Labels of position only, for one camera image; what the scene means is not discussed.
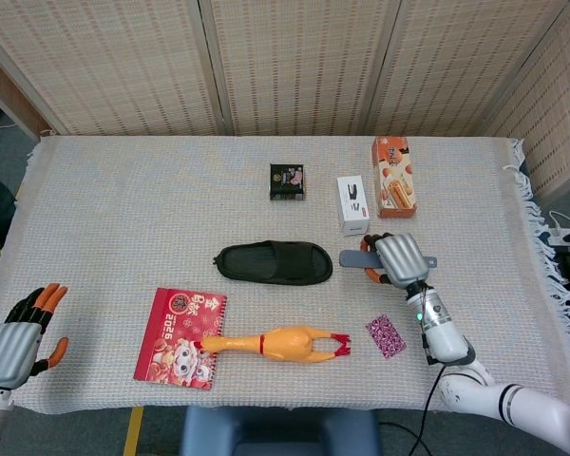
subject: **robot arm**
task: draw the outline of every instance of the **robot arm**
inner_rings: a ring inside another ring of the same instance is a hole
[[[66,354],[64,337],[49,358],[36,361],[48,322],[66,292],[67,288],[57,283],[40,288],[19,301],[0,325],[0,435],[13,408],[10,392],[26,383],[30,376],[59,364]]]
[[[502,420],[570,454],[570,406],[520,385],[497,385],[475,359],[437,292],[426,284],[428,267],[411,235],[373,240],[389,282],[408,292],[429,364],[453,366],[438,385],[452,411]]]

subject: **orange fingertip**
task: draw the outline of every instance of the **orange fingertip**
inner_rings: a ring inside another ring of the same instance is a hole
[[[45,288],[45,290],[43,292],[40,293],[40,295],[38,296],[38,298],[36,299],[36,302],[34,303],[34,307],[38,308],[38,309],[42,309],[45,305],[45,303],[47,302],[47,300],[50,298],[50,296],[55,293],[55,290],[57,290],[59,288],[59,284],[58,283],[49,283],[47,285],[47,287]]]
[[[53,353],[51,353],[50,356],[48,357],[48,368],[49,369],[54,368],[55,366],[57,366],[60,363],[60,361],[62,360],[62,358],[66,354],[68,342],[69,342],[69,340],[67,339],[67,337],[62,337],[61,339],[59,339],[59,342],[57,342],[57,347],[55,347],[55,350],[53,351]]]
[[[59,287],[59,289],[48,299],[42,310],[54,313],[57,304],[59,304],[59,301],[61,301],[61,298],[64,297],[66,293],[67,287]]]

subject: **woven screen panel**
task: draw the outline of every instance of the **woven screen panel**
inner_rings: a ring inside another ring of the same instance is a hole
[[[356,132],[388,1],[211,5],[236,134]]]
[[[368,133],[468,134],[560,0],[410,0]]]
[[[570,179],[570,11],[545,41],[485,131],[525,138],[523,149],[537,196],[550,194]]]
[[[217,133],[181,0],[0,0],[0,45],[59,133]]]

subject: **orange snack box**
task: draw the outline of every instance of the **orange snack box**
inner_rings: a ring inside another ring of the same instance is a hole
[[[416,212],[416,193],[411,178],[408,140],[377,136],[371,147],[378,215],[411,217]]]

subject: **tablecloth fringe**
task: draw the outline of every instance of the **tablecloth fringe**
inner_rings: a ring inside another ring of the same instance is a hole
[[[546,290],[551,296],[559,321],[567,334],[570,346],[570,292],[564,287],[567,280],[561,276],[557,263],[553,260],[555,250],[541,240],[541,236],[548,232],[548,226],[542,216],[541,208],[532,200],[532,187],[530,179],[521,172],[525,155],[523,154],[523,140],[513,140],[515,164],[509,164],[503,169],[512,169],[515,172],[515,182],[518,185],[522,198],[525,201],[524,209],[528,224],[534,235],[533,246],[540,259]]]

